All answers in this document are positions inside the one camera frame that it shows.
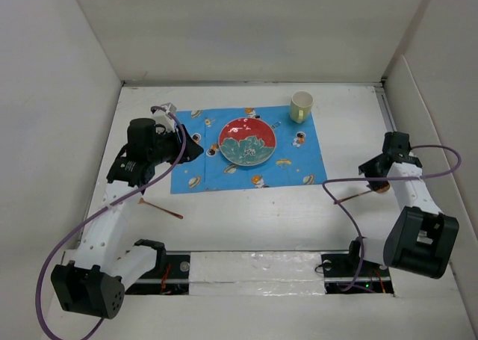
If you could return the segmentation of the copper spoon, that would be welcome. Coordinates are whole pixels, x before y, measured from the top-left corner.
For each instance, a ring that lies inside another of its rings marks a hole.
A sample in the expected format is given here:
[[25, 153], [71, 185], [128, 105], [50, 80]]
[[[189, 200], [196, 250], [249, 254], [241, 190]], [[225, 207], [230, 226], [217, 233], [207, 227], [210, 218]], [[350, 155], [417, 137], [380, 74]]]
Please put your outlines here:
[[377, 193], [377, 194], [381, 194], [381, 193], [385, 193], [387, 192], [388, 190], [390, 189], [390, 185], [386, 185], [382, 188], [379, 188], [379, 189], [376, 189], [376, 190], [373, 190], [373, 189], [370, 189], [370, 190], [367, 190], [367, 191], [363, 191], [361, 193], [358, 193], [358, 194], [354, 194], [354, 195], [351, 195], [351, 196], [348, 196], [348, 197], [344, 197], [342, 199], [339, 199], [339, 200], [336, 200], [334, 201], [334, 204], [335, 205], [338, 205], [340, 203], [343, 203], [343, 202], [346, 202], [348, 200], [352, 200], [352, 199], [355, 199], [357, 197], [360, 197], [360, 196], [363, 196], [363, 195], [366, 195], [366, 194], [370, 194], [370, 193]]

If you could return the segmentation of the copper fork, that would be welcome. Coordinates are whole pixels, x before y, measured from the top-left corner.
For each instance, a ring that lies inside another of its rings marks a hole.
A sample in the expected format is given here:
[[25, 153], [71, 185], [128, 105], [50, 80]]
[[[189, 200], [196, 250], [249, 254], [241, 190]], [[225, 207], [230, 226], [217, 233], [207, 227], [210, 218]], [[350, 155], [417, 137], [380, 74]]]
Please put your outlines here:
[[145, 201], [145, 199], [142, 198], [142, 197], [138, 200], [138, 203], [137, 203], [137, 204], [148, 205], [148, 206], [151, 206], [151, 207], [153, 207], [153, 208], [155, 208], [155, 209], [158, 209], [158, 210], [160, 210], [160, 211], [163, 211], [163, 212], [165, 212], [165, 213], [167, 213], [167, 214], [169, 214], [169, 215], [171, 215], [171, 216], [173, 216], [173, 217], [176, 217], [176, 218], [178, 218], [178, 219], [180, 219], [180, 220], [184, 219], [184, 216], [183, 216], [183, 215], [178, 214], [178, 213], [175, 213], [175, 212], [170, 211], [170, 210], [167, 210], [167, 209], [162, 208], [162, 207], [160, 207], [160, 206], [158, 206], [158, 205], [155, 205], [155, 204], [153, 204], [153, 203], [147, 202], [147, 201]]

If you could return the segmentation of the red and teal floral plate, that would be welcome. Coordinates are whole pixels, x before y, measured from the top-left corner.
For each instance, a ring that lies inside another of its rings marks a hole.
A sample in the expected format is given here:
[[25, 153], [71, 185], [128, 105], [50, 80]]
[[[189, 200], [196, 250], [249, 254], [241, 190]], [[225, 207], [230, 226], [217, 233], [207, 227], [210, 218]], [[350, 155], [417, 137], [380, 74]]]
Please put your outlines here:
[[242, 117], [228, 122], [221, 129], [218, 146], [229, 162], [242, 167], [254, 167], [273, 155], [277, 139], [268, 123]]

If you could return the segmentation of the blue space-print cloth placemat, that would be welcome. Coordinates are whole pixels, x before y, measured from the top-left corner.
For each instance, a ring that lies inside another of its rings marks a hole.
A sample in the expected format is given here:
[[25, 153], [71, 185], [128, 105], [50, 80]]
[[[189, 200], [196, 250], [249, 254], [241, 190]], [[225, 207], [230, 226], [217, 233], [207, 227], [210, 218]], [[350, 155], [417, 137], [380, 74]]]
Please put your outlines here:
[[[313, 185], [327, 179], [313, 117], [295, 123], [287, 105], [180, 111], [176, 116], [204, 153], [174, 169], [173, 194]], [[262, 164], [236, 165], [219, 149], [222, 128], [240, 117], [262, 120], [274, 131], [275, 151]]]

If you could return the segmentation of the pale yellow paper cup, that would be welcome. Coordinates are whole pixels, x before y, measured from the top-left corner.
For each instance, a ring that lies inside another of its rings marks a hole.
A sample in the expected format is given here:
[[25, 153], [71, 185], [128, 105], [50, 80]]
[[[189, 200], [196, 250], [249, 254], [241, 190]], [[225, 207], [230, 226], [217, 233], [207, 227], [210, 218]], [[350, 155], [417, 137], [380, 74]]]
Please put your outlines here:
[[313, 96], [305, 91], [297, 91], [291, 97], [289, 117], [295, 123], [303, 123], [314, 105]]

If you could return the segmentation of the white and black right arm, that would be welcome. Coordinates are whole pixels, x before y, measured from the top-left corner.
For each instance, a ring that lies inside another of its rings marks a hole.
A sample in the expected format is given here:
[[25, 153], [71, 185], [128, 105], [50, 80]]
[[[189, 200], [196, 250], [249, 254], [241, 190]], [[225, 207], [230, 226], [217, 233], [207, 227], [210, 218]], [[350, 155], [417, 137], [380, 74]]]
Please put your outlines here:
[[363, 250], [345, 257], [347, 270], [361, 276], [375, 263], [441, 278], [450, 260], [459, 222], [435, 204], [422, 179], [420, 160], [402, 152], [381, 154], [361, 165], [359, 172], [367, 178], [385, 177], [402, 211], [387, 238], [365, 238]]

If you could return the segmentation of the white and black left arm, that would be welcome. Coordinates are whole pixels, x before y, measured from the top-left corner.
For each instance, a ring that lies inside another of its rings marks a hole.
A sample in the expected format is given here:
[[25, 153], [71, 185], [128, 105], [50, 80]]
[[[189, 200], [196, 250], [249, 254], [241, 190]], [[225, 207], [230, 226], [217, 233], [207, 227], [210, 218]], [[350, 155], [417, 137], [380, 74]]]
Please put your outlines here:
[[118, 255], [131, 207], [147, 187], [164, 178], [155, 168], [171, 168], [195, 160], [203, 149], [172, 114], [133, 119], [127, 142], [106, 176], [102, 207], [81, 226], [81, 243], [66, 265], [56, 265], [51, 281], [66, 312], [112, 319], [125, 292], [143, 275], [159, 277], [167, 269], [166, 249], [160, 241], [140, 239]]

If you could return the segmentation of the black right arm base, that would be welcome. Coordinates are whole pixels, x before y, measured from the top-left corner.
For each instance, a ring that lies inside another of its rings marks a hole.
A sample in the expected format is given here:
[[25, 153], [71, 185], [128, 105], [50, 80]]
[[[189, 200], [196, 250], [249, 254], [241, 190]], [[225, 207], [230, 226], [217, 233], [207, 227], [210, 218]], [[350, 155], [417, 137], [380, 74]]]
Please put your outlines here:
[[394, 294], [391, 275], [387, 268], [363, 261], [357, 280], [352, 282], [359, 268], [360, 244], [350, 243], [348, 251], [334, 251], [320, 254], [320, 262], [314, 271], [323, 276], [326, 294]]

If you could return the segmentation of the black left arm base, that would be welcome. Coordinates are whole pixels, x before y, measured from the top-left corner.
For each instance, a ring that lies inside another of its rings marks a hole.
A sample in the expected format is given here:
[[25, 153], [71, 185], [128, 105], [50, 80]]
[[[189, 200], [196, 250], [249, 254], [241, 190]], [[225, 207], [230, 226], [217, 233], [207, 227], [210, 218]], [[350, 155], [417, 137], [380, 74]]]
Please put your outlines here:
[[190, 286], [190, 255], [186, 252], [167, 253], [162, 271], [153, 269], [144, 274], [127, 291], [128, 295], [188, 295]]

